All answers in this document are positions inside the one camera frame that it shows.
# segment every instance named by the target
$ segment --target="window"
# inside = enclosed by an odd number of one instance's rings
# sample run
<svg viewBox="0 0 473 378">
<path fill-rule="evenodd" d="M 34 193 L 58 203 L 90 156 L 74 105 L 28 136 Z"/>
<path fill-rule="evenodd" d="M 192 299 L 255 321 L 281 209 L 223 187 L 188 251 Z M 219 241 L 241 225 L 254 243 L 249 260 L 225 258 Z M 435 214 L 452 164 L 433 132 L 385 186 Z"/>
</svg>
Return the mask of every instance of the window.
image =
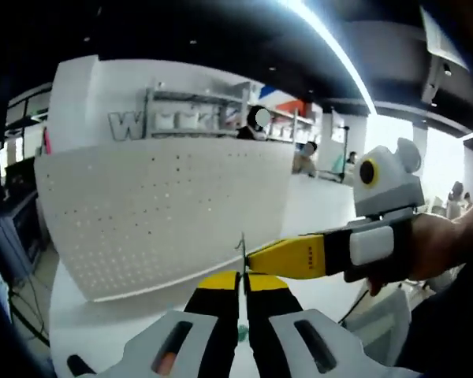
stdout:
<svg viewBox="0 0 473 378">
<path fill-rule="evenodd" d="M 6 176 L 7 168 L 7 146 L 8 142 L 3 143 L 3 148 L 0 150 L 0 176 Z"/>
<path fill-rule="evenodd" d="M 16 162 L 22 161 L 24 159 L 23 156 L 23 138 L 19 137 L 16 138 Z"/>
<path fill-rule="evenodd" d="M 425 196 L 445 201 L 453 184 L 464 180 L 463 143 L 449 134 L 428 128 L 424 160 L 422 182 Z"/>
<path fill-rule="evenodd" d="M 376 146 L 385 146 L 394 153 L 399 138 L 413 141 L 413 125 L 410 121 L 370 114 L 367 121 L 364 153 L 373 150 Z"/>
</svg>

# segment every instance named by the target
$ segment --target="ceiling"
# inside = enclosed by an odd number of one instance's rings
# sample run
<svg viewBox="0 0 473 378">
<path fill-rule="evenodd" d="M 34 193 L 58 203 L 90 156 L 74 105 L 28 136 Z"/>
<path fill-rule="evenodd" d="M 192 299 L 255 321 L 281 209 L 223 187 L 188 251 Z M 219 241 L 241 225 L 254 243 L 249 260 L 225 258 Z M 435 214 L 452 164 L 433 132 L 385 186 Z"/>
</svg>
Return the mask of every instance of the ceiling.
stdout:
<svg viewBox="0 0 473 378">
<path fill-rule="evenodd" d="M 424 112 L 378 106 L 380 113 L 391 112 L 418 124 L 426 119 L 454 135 L 462 134 L 430 119 L 425 113 L 430 111 L 473 130 L 473 83 L 467 70 L 449 63 L 453 74 L 441 80 L 434 97 L 438 107 L 421 100 L 435 58 L 426 49 L 417 1 L 304 2 L 347 52 L 374 101 Z M 340 112 L 367 113 L 356 85 L 331 49 L 277 0 L 29 2 L 14 6 L 13 13 L 4 10 L 2 102 L 51 81 L 59 61 L 97 54 L 100 59 L 156 58 L 206 65 Z M 191 45 L 192 39 L 197 44 Z"/>
</svg>

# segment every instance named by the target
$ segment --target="white floor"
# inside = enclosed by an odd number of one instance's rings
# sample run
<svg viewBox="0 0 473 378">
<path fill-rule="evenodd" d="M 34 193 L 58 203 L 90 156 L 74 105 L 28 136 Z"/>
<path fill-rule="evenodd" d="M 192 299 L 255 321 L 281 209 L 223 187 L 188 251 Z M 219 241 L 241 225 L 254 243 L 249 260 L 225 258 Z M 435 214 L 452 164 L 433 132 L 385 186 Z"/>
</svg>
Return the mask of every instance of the white floor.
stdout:
<svg viewBox="0 0 473 378">
<path fill-rule="evenodd" d="M 304 234 L 307 232 L 316 232 L 328 228 L 339 227 L 345 224 L 348 220 L 354 218 L 355 212 L 352 201 L 352 189 L 329 181 L 322 182 L 325 184 L 322 185 L 321 191 L 319 190 L 318 185 L 319 180 L 313 180 L 307 177 L 301 177 L 300 180 L 296 180 L 292 184 L 296 186 L 300 185 L 302 193 L 307 194 L 308 198 L 318 198 L 318 201 L 305 203 L 303 196 L 290 198 L 287 204 L 288 209 L 286 210 L 286 213 L 298 213 L 300 214 L 300 217 L 291 217 L 290 219 L 294 220 L 295 223 L 287 224 L 284 228 L 287 228 L 289 231 L 292 230 L 296 234 Z M 55 252 L 54 248 L 50 246 L 43 252 L 35 271 L 35 275 L 31 276 L 31 283 L 26 281 L 23 287 L 16 287 L 14 289 L 15 292 L 19 293 L 20 298 L 13 298 L 13 303 L 25 315 L 25 317 L 27 317 L 27 319 L 38 330 L 40 330 L 42 325 L 35 309 L 35 291 L 39 303 L 40 316 L 44 322 L 43 333 L 45 335 L 47 335 L 49 329 L 48 314 L 50 306 L 50 291 L 53 287 L 57 266 L 58 254 Z M 389 285 L 376 298 L 371 298 L 367 295 L 355 311 L 357 313 L 363 312 L 376 302 L 382 300 L 382 298 L 387 296 L 396 288 L 396 284 Z M 411 300 L 412 307 L 416 306 L 416 304 L 422 301 L 425 296 L 429 295 L 429 293 L 425 291 L 412 290 L 408 286 L 404 286 L 404 289 L 408 291 L 408 297 Z M 15 324 L 22 336 L 28 341 L 28 345 L 35 354 L 45 358 L 50 356 L 49 348 L 44 346 L 39 340 L 33 338 L 31 332 L 22 326 L 17 319 L 15 319 Z"/>
</svg>

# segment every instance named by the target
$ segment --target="white wall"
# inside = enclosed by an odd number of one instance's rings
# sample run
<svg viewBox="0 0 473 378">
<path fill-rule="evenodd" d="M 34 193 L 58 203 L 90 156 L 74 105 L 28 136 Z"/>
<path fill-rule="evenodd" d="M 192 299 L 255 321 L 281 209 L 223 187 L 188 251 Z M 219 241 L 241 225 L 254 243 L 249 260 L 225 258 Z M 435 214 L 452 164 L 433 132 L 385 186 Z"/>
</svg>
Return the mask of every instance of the white wall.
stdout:
<svg viewBox="0 0 473 378">
<path fill-rule="evenodd" d="M 159 82 L 164 83 L 163 90 L 204 92 L 206 89 L 223 91 L 228 84 L 249 81 L 229 72 L 177 61 L 121 59 L 102 61 L 100 64 L 99 72 L 107 78 L 105 83 L 101 83 L 102 89 L 111 90 L 113 95 L 117 91 L 119 96 L 120 90 L 124 94 L 137 95 L 136 91 L 153 87 Z"/>
<path fill-rule="evenodd" d="M 46 122 L 42 122 L 24 130 L 24 159 L 34 157 L 39 147 L 42 146 L 43 129 L 46 124 Z"/>
<path fill-rule="evenodd" d="M 368 116 L 365 152 L 370 152 L 376 146 L 385 146 L 394 153 L 399 138 L 413 140 L 412 122 L 382 115 Z"/>
<path fill-rule="evenodd" d="M 87 123 L 89 91 L 99 65 L 96 55 L 58 65 L 49 102 L 49 132 L 53 152 L 98 144 L 95 125 Z"/>
<path fill-rule="evenodd" d="M 355 151 L 358 156 L 364 154 L 364 144 L 366 141 L 367 117 L 340 114 L 345 120 L 345 125 L 350 127 L 347 142 L 347 154 Z M 343 143 L 335 142 L 331 139 L 331 113 L 322 115 L 321 144 L 318 148 L 317 169 L 330 171 L 338 159 L 343 154 Z"/>
</svg>

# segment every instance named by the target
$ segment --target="person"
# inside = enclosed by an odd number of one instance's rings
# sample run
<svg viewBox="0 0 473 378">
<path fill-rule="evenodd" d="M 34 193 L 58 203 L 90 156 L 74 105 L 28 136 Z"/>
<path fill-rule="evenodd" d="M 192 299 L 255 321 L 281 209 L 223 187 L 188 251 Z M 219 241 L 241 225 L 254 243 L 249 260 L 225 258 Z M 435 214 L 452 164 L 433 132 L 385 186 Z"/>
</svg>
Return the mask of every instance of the person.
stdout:
<svg viewBox="0 0 473 378">
<path fill-rule="evenodd" d="M 356 161 L 357 161 L 357 152 L 350 151 L 350 154 L 348 154 L 348 159 L 345 163 L 354 165 Z"/>
<path fill-rule="evenodd" d="M 462 206 L 463 206 L 464 211 L 468 211 L 473 206 L 473 202 L 471 201 L 471 195 L 469 191 L 467 191 L 464 194 L 464 201 L 463 201 Z"/>
<path fill-rule="evenodd" d="M 300 151 L 295 152 L 292 160 L 292 173 L 306 173 L 309 177 L 315 177 L 316 168 L 311 156 L 317 150 L 316 142 L 306 142 Z"/>
<path fill-rule="evenodd" d="M 246 140 L 264 139 L 263 128 L 270 123 L 270 119 L 270 112 L 264 106 L 252 106 L 247 114 L 247 124 L 238 129 L 236 138 Z"/>
<path fill-rule="evenodd" d="M 447 218 L 456 219 L 461 215 L 461 196 L 463 195 L 464 185 L 456 181 L 449 193 L 447 200 Z"/>
</svg>

